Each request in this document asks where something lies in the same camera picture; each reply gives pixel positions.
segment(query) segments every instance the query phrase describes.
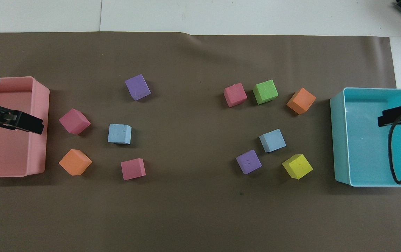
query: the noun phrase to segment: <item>blue bin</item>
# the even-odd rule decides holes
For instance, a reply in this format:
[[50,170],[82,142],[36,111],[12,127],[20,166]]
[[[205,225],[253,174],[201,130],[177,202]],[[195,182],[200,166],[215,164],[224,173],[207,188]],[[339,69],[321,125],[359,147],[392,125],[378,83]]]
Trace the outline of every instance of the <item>blue bin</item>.
[[[401,89],[347,87],[330,103],[336,180],[354,187],[401,187],[389,169],[390,126],[378,126],[383,110],[401,106]],[[401,125],[395,127],[392,152],[401,179]]]

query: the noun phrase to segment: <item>white table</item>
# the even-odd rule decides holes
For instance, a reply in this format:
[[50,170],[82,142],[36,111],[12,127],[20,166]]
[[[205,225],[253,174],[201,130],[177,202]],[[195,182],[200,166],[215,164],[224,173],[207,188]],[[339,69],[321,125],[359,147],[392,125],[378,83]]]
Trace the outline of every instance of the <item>white table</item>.
[[396,84],[401,88],[401,13],[393,3],[394,0],[0,0],[0,32],[388,36]]

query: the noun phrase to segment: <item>blue cube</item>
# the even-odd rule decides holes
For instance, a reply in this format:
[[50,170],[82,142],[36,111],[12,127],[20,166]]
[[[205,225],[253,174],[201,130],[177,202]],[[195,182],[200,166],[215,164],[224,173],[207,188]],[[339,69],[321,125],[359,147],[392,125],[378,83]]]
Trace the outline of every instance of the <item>blue cube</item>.
[[109,126],[108,142],[114,144],[128,144],[130,145],[130,136],[132,134],[132,127],[126,124],[113,124]]
[[286,142],[284,141],[280,129],[263,134],[262,136],[259,136],[259,139],[261,140],[266,153],[286,147]]

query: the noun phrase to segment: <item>pink cube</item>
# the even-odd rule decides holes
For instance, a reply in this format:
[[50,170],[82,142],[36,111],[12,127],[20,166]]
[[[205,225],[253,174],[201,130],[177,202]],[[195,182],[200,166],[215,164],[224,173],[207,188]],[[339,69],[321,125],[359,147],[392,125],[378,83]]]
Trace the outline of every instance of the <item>pink cube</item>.
[[241,104],[247,99],[247,94],[244,91],[242,83],[226,87],[224,89],[224,96],[229,107]]
[[79,135],[84,129],[90,126],[90,122],[78,110],[72,108],[59,119],[66,131],[71,134]]
[[134,179],[146,175],[142,158],[121,162],[122,177],[124,180]]

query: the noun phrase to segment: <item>pink container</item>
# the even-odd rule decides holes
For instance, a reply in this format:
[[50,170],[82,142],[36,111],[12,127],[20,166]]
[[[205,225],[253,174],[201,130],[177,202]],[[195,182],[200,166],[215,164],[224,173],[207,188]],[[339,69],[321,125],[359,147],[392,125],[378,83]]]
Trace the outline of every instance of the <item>pink container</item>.
[[0,106],[43,120],[41,135],[0,128],[0,177],[24,177],[45,171],[50,91],[33,77],[0,78]]

